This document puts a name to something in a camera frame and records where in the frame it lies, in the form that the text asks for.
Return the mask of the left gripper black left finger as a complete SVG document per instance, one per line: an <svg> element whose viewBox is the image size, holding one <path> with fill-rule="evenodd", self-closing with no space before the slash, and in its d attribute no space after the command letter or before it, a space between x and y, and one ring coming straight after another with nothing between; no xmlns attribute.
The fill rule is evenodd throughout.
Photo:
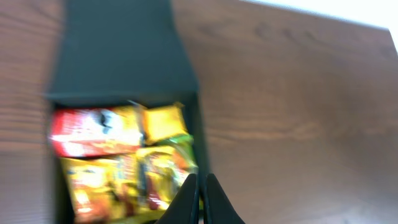
<svg viewBox="0 0 398 224"><path fill-rule="evenodd" d="M197 224L199 212L198 177L189 174L172 203L155 224Z"/></svg>

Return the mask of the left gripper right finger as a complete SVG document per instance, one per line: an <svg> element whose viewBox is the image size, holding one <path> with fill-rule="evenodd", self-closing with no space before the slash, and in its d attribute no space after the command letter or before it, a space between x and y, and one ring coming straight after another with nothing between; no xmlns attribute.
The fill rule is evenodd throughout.
<svg viewBox="0 0 398 224"><path fill-rule="evenodd" d="M206 177L204 212L206 224L245 224L214 174Z"/></svg>

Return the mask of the yellow orange snack packet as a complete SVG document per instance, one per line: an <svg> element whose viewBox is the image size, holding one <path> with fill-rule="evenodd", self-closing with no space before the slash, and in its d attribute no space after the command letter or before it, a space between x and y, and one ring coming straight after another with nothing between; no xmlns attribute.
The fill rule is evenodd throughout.
<svg viewBox="0 0 398 224"><path fill-rule="evenodd" d="M109 223L123 219L114 176L118 156L61 159L75 223Z"/></svg>

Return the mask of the yellow square snack packet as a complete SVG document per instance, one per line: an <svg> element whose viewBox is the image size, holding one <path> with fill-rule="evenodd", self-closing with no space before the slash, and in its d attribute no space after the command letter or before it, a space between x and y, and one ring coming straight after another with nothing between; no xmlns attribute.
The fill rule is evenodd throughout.
<svg viewBox="0 0 398 224"><path fill-rule="evenodd" d="M168 106L144 109L143 127L146 144L153 145L164 139L188 134L182 108L183 105L176 102Z"/></svg>

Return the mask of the red Pringles can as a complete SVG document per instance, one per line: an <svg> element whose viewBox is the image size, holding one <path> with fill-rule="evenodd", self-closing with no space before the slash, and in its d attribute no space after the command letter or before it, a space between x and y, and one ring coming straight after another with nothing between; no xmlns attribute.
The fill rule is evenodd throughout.
<svg viewBox="0 0 398 224"><path fill-rule="evenodd" d="M57 110L49 138L60 157L97 157L134 152L143 145L138 104Z"/></svg>

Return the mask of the dark green box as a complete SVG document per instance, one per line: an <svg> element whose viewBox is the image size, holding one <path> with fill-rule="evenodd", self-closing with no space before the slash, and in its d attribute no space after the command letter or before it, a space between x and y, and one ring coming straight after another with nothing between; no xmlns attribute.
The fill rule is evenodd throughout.
<svg viewBox="0 0 398 224"><path fill-rule="evenodd" d="M205 198L209 160L197 77L169 0L66 0L65 25L46 100L59 108L183 104Z"/></svg>

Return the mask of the yellow chocolate snack packet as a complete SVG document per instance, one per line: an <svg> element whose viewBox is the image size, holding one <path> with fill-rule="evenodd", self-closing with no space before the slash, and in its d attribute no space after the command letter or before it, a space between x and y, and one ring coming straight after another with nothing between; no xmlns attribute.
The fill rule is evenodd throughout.
<svg viewBox="0 0 398 224"><path fill-rule="evenodd" d="M136 152L117 157L115 185L122 217L138 215L146 206L140 180L140 162Z"/></svg>
<svg viewBox="0 0 398 224"><path fill-rule="evenodd" d="M147 211L164 211L180 190L189 173L180 167L182 158L172 146L141 148L136 152L140 162L140 180Z"/></svg>

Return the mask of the green yellow snack packet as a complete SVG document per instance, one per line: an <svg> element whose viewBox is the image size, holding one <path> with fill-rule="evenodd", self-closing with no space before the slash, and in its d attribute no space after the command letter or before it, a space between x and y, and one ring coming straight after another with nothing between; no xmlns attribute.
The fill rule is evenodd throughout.
<svg viewBox="0 0 398 224"><path fill-rule="evenodd" d="M193 153L193 137L190 134L179 134L156 143L157 146L172 146L182 158L180 167L189 173L198 173L198 166Z"/></svg>

